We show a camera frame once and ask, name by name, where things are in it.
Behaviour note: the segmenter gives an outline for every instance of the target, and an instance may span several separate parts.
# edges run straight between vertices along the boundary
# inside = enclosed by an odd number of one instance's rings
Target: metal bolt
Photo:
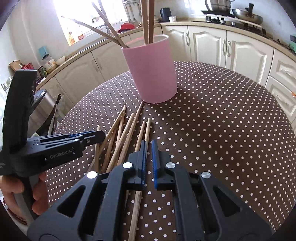
[[[175,163],[173,162],[168,162],[166,165],[165,165],[167,168],[174,168],[176,166]]]
[[[205,179],[208,179],[208,178],[211,177],[211,174],[209,172],[203,172],[202,177],[205,178]]]
[[[97,175],[98,175],[98,174],[97,174],[97,172],[95,172],[95,171],[91,171],[91,172],[88,172],[88,173],[86,174],[86,176],[87,176],[89,179],[94,179]]]
[[[131,168],[133,166],[133,164],[131,162],[125,162],[124,164],[122,164],[122,166],[126,169]]]

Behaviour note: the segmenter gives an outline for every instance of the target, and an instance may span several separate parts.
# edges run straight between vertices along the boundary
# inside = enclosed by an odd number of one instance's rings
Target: white cup
[[[170,20],[171,23],[173,23],[177,21],[177,16],[170,16],[168,17],[168,19]]]

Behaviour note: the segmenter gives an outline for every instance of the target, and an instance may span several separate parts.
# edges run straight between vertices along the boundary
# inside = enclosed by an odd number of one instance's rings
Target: finger
[[[39,200],[42,197],[47,197],[47,188],[45,182],[39,180],[33,188],[33,198]]]
[[[35,201],[32,205],[32,210],[34,213],[37,213],[39,216],[48,209],[47,197],[42,197],[39,200]]]
[[[13,196],[13,193],[3,193],[5,198],[5,203],[9,207],[9,209],[16,214],[19,217],[23,218],[22,211],[20,210],[19,206],[17,205],[15,201],[15,197]]]
[[[45,182],[45,179],[46,179],[46,172],[42,172],[39,174],[39,179],[43,182]]]
[[[24,191],[24,184],[15,177],[2,176],[0,179],[0,188],[2,192],[6,193],[22,193]]]

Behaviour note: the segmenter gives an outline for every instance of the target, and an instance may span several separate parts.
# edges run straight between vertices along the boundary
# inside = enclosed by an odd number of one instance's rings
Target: brown tablecloth
[[[176,62],[178,92],[161,104],[145,103],[129,148],[134,151],[143,120],[152,118],[150,140],[188,171],[209,171],[276,230],[295,202],[295,135],[276,99],[261,85],[211,64]],[[126,122],[141,99],[130,72],[87,94],[67,114],[57,134],[107,132],[124,104]],[[153,186],[151,146],[136,240],[176,240],[170,191]],[[48,171],[53,204],[83,175],[94,146],[78,160]],[[123,238],[128,240],[134,193],[128,199]]]

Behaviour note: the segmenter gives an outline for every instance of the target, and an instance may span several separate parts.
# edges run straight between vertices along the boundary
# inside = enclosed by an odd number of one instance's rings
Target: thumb
[[[0,176],[0,188],[4,193],[22,193],[24,184],[17,178],[11,176]]]

